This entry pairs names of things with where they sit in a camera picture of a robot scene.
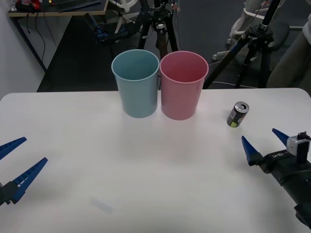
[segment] cup rim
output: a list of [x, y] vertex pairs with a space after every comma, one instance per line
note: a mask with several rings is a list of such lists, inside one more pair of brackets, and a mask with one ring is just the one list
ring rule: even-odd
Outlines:
[[[116, 60], [119, 56], [121, 56], [122, 54], [124, 54], [124, 53], [131, 52], [131, 51], [136, 51], [136, 50], [147, 52], [147, 53], [151, 54], [152, 56], [154, 56], [154, 57], [156, 58], [156, 61], [157, 61], [157, 69], [156, 69], [156, 71], [155, 71], [153, 74], [151, 74], [150, 76], [148, 76], [148, 77], [146, 77], [146, 78], [144, 78], [144, 79], [138, 79], [138, 80], [124, 79], [124, 78], [120, 77], [119, 75], [117, 75], [117, 74], [115, 73], [114, 69], [113, 69], [113, 64], [114, 64], [115, 60]], [[113, 61], [112, 61], [112, 63], [111, 63], [111, 71], [112, 71], [112, 73], [113, 73], [115, 76], [117, 76], [118, 78], [120, 78], [120, 79], [122, 79], [122, 80], [128, 81], [128, 82], [140, 82], [140, 81], [144, 81], [144, 80], [146, 80], [146, 79], [148, 79], [148, 78], [154, 76], [154, 75], [159, 71], [159, 68], [160, 68], [160, 61], [159, 61], [158, 57], [157, 57], [154, 53], [152, 53], [152, 52], [150, 52], [150, 51], [147, 51], [147, 50], [139, 50], [139, 49], [136, 49], [136, 50], [127, 50], [127, 51], [124, 51], [124, 52], [120, 53], [119, 55], [117, 55], [117, 56], [113, 59]]]
[[[200, 78], [200, 79], [198, 79], [198, 80], [196, 80], [196, 81], [193, 81], [193, 82], [187, 82], [187, 83], [186, 83], [186, 82], [180, 82], [180, 81], [176, 81], [176, 80], [174, 80], [174, 79], [171, 79], [171, 78], [169, 78], [167, 75], [165, 75], [165, 74], [163, 73], [162, 67], [161, 67], [162, 62], [163, 62], [167, 57], [169, 57], [170, 54], [173, 54], [173, 53], [181, 53], [181, 52], [182, 52], [182, 53], [191, 53], [191, 54], [194, 54], [194, 55], [200, 57], [200, 58], [206, 63], [206, 65], [207, 65], [207, 71], [206, 71], [206, 74], [205, 74], [202, 78]], [[160, 62], [160, 71], [161, 71], [161, 74], [162, 74], [165, 78], [167, 78], [167, 79], [173, 81], [174, 83], [179, 83], [179, 84], [191, 84], [191, 83], [197, 83], [197, 82], [201, 81], [202, 79], [204, 79], [204, 78], [207, 76], [207, 74], [208, 74], [208, 72], [209, 72], [209, 65], [208, 65], [207, 61], [206, 61], [201, 55], [199, 55], [199, 54], [197, 54], [197, 53], [195, 53], [195, 52], [183, 51], [183, 50], [182, 50], [182, 51], [171, 52], [171, 53], [167, 54], [165, 57], [163, 57], [162, 60], [161, 60], [161, 62]]]

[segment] black floor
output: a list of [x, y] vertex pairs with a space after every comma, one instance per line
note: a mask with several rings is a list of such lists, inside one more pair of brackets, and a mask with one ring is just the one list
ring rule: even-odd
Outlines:
[[[225, 42], [233, 23], [241, 16], [243, 0], [181, 0], [178, 17], [181, 49], [193, 51], [211, 62], [212, 55], [225, 50]], [[132, 9], [138, 12], [139, 3]], [[290, 25], [303, 26], [310, 13], [305, 0], [287, 0], [277, 18]], [[285, 45], [272, 56], [275, 66], [298, 32], [291, 32]], [[109, 47], [96, 44], [95, 37], [82, 17], [72, 17], [58, 49], [48, 68], [38, 92], [46, 91], [110, 91], [117, 90], [110, 65], [122, 51], [137, 46], [139, 34]], [[156, 33], [147, 39], [145, 49], [159, 56], [155, 48]], [[258, 62], [249, 70], [243, 85], [257, 86]], [[210, 65], [210, 73], [217, 65]], [[217, 82], [235, 83], [239, 69], [230, 64]], [[210, 88], [233, 88], [223, 83], [213, 83]]]

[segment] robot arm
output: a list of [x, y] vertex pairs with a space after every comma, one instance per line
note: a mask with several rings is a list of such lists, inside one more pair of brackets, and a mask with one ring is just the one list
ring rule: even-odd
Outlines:
[[[22, 137], [0, 146], [0, 160], [25, 141], [26, 138]], [[26, 189], [34, 181], [47, 161], [47, 158], [43, 158], [13, 181], [5, 185], [0, 183], [0, 205], [4, 203], [10, 204], [11, 202], [16, 204], [25, 194]]]
[[276, 129], [272, 129], [272, 132], [286, 149], [263, 157], [242, 137], [247, 162], [250, 166], [260, 166], [264, 173], [273, 175], [296, 202], [297, 219], [311, 228], [311, 164], [307, 160], [311, 138], [306, 132], [293, 137], [288, 137]]

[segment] tripod leg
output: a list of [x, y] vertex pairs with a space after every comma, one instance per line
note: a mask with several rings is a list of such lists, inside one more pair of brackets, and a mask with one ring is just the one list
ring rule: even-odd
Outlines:
[[259, 80], [259, 88], [266, 88], [269, 76], [270, 76], [270, 58], [271, 51], [269, 48], [264, 48], [262, 51], [262, 59], [260, 66], [260, 80]]
[[226, 57], [219, 63], [211, 75], [206, 79], [203, 89], [207, 89], [213, 81], [218, 77], [218, 75], [225, 69], [225, 67], [231, 62], [231, 60], [238, 54], [238, 52], [247, 44], [249, 38], [245, 36], [241, 38], [236, 46], [226, 55]]
[[242, 63], [242, 71], [239, 73], [239, 79], [238, 79], [237, 83], [235, 84], [234, 88], [240, 87], [244, 77], [246, 76], [248, 68], [252, 63], [252, 58], [254, 58], [256, 56], [256, 48], [252, 45], [250, 45], [248, 48], [249, 48], [248, 54], [247, 54], [244, 62]]
[[148, 22], [145, 22], [143, 25], [142, 25], [142, 29], [141, 29], [141, 33], [140, 33], [140, 38], [139, 38], [139, 43], [138, 43], [138, 46], [137, 48], [140, 49], [140, 50], [143, 50], [144, 47], [145, 47], [145, 43], [146, 43], [146, 36], [148, 36], [148, 32], [149, 32], [149, 28], [151, 26], [151, 22], [148, 21]]
[[157, 32], [157, 48], [160, 51], [161, 59], [168, 54], [167, 46], [166, 46], [166, 34], [165, 33]]
[[167, 34], [169, 35], [171, 48], [172, 48], [172, 51], [175, 52], [175, 51], [178, 51], [178, 47], [177, 47], [177, 41], [176, 41], [176, 37], [175, 37], [175, 32], [174, 32], [172, 20], [173, 20], [172, 17], [166, 17], [164, 19], [165, 24], [166, 24]]

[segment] white wall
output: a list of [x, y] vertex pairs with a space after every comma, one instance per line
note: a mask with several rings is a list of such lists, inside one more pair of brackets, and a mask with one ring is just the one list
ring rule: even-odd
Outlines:
[[[44, 76], [39, 63], [7, 16], [7, 2], [8, 0], [0, 0], [0, 99], [14, 92], [36, 92]], [[58, 45], [70, 17], [47, 17], [46, 19]], [[35, 30], [35, 18], [29, 17], [30, 34], [26, 30], [26, 19], [23, 18], [19, 22], [41, 57], [43, 42]], [[48, 67], [56, 51], [56, 46], [44, 18], [38, 17], [37, 27], [46, 42], [43, 62]]]

